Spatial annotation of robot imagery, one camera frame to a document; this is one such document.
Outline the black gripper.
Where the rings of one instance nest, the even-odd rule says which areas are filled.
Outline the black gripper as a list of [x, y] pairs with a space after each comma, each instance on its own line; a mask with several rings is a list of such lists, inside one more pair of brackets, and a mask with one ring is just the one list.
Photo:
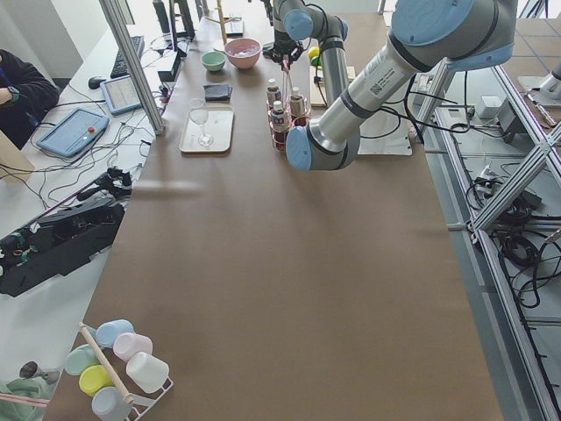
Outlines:
[[281, 70], [290, 69], [291, 63], [297, 61], [304, 52], [301, 41], [288, 39], [275, 39], [262, 47], [262, 54], [280, 64]]

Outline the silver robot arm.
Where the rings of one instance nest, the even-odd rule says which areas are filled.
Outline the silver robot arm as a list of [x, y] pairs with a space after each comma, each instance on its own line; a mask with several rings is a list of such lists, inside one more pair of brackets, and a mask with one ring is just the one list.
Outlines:
[[445, 61], [469, 71], [508, 61], [515, 43], [515, 1], [400, 1], [386, 44], [353, 81], [347, 78], [348, 25], [303, 1], [272, 5], [274, 44], [316, 39], [329, 107], [288, 133], [286, 156], [301, 171], [339, 170], [357, 157], [360, 126], [415, 74]]

